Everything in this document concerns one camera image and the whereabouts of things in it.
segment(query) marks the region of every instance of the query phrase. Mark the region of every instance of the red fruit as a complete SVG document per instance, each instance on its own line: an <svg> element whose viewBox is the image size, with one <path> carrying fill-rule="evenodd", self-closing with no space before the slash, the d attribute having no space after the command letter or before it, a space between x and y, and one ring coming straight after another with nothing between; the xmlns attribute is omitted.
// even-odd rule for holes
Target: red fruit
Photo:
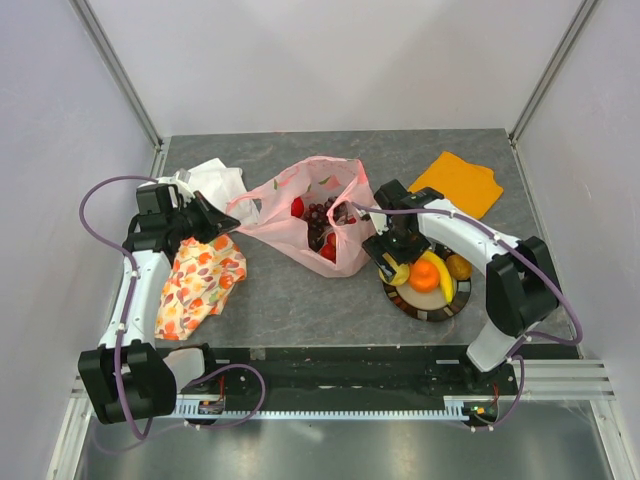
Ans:
<svg viewBox="0 0 640 480"><path fill-rule="evenodd" d="M300 197L291 202L291 215L300 218L304 214L304 202Z"/></svg>
<svg viewBox="0 0 640 480"><path fill-rule="evenodd" d="M336 247L327 243L324 247L320 249L320 255L322 255L327 260L331 260L333 263L336 262Z"/></svg>

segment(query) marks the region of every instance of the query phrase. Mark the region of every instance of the orange patterned cloth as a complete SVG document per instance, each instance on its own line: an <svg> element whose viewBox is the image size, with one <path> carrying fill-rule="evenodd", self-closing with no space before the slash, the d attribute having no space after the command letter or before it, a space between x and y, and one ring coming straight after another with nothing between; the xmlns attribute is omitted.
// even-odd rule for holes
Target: orange patterned cloth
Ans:
<svg viewBox="0 0 640 480"><path fill-rule="evenodd" d="M247 260L228 235L204 245L182 242L162 289L156 338L186 340L207 315L219 315L236 282L247 275Z"/></svg>

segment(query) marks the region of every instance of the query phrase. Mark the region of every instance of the white wall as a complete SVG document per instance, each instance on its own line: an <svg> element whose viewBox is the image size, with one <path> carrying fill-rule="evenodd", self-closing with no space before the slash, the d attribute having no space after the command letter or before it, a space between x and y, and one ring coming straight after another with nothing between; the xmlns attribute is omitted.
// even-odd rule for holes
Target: white wall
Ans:
<svg viewBox="0 0 640 480"><path fill-rule="evenodd" d="M153 152L66 0L3 4L0 65L0 477L39 479L121 262L78 204L105 177L148 173ZM133 187L89 208L117 240Z"/></svg>
<svg viewBox="0 0 640 480"><path fill-rule="evenodd" d="M521 151L585 345L640 448L640 4L601 2Z"/></svg>
<svg viewBox="0 0 640 480"><path fill-rule="evenodd" d="M164 135L510 128L579 0L92 0Z"/></svg>

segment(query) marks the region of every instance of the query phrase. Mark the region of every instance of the floor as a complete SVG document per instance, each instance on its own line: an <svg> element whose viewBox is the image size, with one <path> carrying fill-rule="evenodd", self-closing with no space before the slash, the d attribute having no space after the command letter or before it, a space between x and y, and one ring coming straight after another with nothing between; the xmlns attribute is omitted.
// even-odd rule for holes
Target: floor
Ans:
<svg viewBox="0 0 640 480"><path fill-rule="evenodd" d="M173 137L164 173L219 157L241 167L247 189L267 182L312 155L360 158L372 189L397 178L405 186L443 151L494 170L504 194L483 221L505 233L537 234L517 165L504 130L417 130L265 133ZM487 319L485 283L472 277L465 309L443 323L414 320L386 298L369 262L346 279L323 278L290 258L239 233L232 234L247 258L248 278L239 284L222 315L209 317L185 342L231 346L437 345L466 344ZM568 336L564 312L541 330ZM158 346L177 346L158 341Z"/></svg>
<svg viewBox="0 0 640 480"><path fill-rule="evenodd" d="M171 421L156 422L152 434ZM95 440L113 449L134 443L126 424L97 428ZM91 480L613 479L589 404L575 402L523 403L493 433L411 421L256 421L199 433L178 428L115 457L90 445L80 465L77 478Z"/></svg>

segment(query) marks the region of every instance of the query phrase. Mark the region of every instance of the plastic bag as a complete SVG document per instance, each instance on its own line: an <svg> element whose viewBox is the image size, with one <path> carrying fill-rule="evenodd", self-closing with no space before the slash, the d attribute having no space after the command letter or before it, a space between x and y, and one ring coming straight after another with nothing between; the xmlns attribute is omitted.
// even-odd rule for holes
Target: plastic bag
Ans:
<svg viewBox="0 0 640 480"><path fill-rule="evenodd" d="M302 198L305 208L310 203L337 200L328 211L329 224L336 234L336 261L322 257L308 244L307 223L291 215L291 202ZM233 199L230 212L238 202L260 201L258 222L243 225L237 231L257 238L288 255L305 267L325 277L348 277L369 260L362 242L375 233L372 222L361 220L348 202L373 205L373 193L360 160L310 157L284 170L264 185ZM333 211L346 202L353 224L337 225Z"/></svg>

